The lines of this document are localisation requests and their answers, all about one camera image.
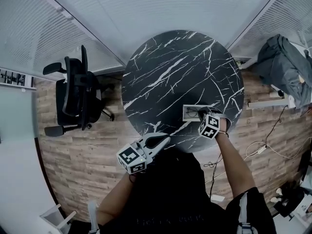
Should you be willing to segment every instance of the wrist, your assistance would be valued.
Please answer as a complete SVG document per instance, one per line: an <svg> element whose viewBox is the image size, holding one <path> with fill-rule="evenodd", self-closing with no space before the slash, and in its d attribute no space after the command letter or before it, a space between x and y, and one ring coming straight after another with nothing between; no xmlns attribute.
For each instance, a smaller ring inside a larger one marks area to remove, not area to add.
<svg viewBox="0 0 312 234"><path fill-rule="evenodd" d="M215 136L217 142L222 141L224 139L229 139L229 135L226 132L219 132Z"/></svg>
<svg viewBox="0 0 312 234"><path fill-rule="evenodd" d="M138 175L139 175L139 173L129 174L130 182L134 183L137 180Z"/></svg>

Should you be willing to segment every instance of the floor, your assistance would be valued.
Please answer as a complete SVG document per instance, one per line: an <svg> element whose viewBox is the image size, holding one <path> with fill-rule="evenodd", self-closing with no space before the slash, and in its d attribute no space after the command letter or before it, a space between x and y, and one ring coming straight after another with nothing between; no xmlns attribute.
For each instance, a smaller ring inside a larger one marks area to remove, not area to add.
<svg viewBox="0 0 312 234"><path fill-rule="evenodd" d="M248 71L243 71L245 86L244 110L230 139L243 158L246 148L254 141L263 141L277 121L283 107L247 109L249 101L266 100L271 91ZM115 92L106 93L110 98L109 108L116 120L109 122L105 116L93 124L90 130L74 130L57 138L47 137L44 128L57 122L55 106L55 83L36 80L39 144L49 181L64 211L77 211L76 219L88 221L87 202L95 199L98 203L110 192L123 176L124 170L117 164L115 153L126 143L132 143L139 135L127 119L121 103L120 81L101 77L101 82L113 82ZM285 156L293 156L307 139L312 136L312 115L301 116L299 110L285 109L281 120L268 139L268 144ZM259 146L250 147L249 153ZM265 150L262 154L247 158L256 185L264 194L271 212L274 211L270 198L275 190L287 180L298 179L299 155L287 159ZM204 167L219 156L219 148L212 147L195 153L206 178L206 190L211 187L213 168ZM215 176L224 172L223 162L217 166ZM225 196L219 205L226 207L232 200L232 193L226 175L222 174L214 182L213 194Z"/></svg>

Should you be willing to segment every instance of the white plastic part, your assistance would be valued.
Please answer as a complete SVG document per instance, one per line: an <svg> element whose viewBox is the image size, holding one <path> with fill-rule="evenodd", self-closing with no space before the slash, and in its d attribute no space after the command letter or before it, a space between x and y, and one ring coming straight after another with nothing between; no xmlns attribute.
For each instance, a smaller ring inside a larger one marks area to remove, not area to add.
<svg viewBox="0 0 312 234"><path fill-rule="evenodd" d="M277 91L274 91L274 92L270 92L270 98L279 98L279 94Z"/></svg>
<svg viewBox="0 0 312 234"><path fill-rule="evenodd" d="M89 233L95 233L98 230L97 202L95 200L90 200L88 202L88 212L91 222L91 231Z"/></svg>
<svg viewBox="0 0 312 234"><path fill-rule="evenodd" d="M267 148L265 147L265 145L263 147L260 147L257 151L258 154L261 154L264 150L266 150Z"/></svg>
<svg viewBox="0 0 312 234"><path fill-rule="evenodd" d="M280 195L280 196L283 195L283 194L282 194L282 189L280 189L280 188L277 188L277 189L276 189L276 193L277 193L278 195Z"/></svg>
<svg viewBox="0 0 312 234"><path fill-rule="evenodd" d="M217 195L217 194L211 195L211 200L213 200L213 201L222 202L224 199L225 199L225 197L221 196L221 195Z"/></svg>
<svg viewBox="0 0 312 234"><path fill-rule="evenodd" d="M273 198L270 199L270 202L272 202L272 203L277 203L277 202L280 202L280 201L282 201L282 199L281 198L277 198L277 197L273 197Z"/></svg>

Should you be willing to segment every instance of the white window blind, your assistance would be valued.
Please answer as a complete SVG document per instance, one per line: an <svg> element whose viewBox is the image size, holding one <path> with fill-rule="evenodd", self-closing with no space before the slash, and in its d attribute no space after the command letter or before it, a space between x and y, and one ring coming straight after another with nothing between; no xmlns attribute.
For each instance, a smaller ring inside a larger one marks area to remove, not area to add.
<svg viewBox="0 0 312 234"><path fill-rule="evenodd" d="M65 56L81 59L82 44L89 70L118 64L45 0L0 0L0 8L0 69L43 76L46 65Z"/></svg>
<svg viewBox="0 0 312 234"><path fill-rule="evenodd" d="M268 0L56 0L123 62L149 38L174 29L231 44Z"/></svg>
<svg viewBox="0 0 312 234"><path fill-rule="evenodd" d="M234 57L253 57L276 34L311 47L312 0L276 0L230 52Z"/></svg>

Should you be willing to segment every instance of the hand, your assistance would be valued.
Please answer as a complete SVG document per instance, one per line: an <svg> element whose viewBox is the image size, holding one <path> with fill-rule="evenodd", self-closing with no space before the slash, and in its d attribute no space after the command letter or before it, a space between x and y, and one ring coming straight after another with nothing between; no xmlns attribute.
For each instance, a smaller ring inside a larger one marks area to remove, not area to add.
<svg viewBox="0 0 312 234"><path fill-rule="evenodd" d="M220 118L220 131L226 132L227 122L225 118Z"/></svg>

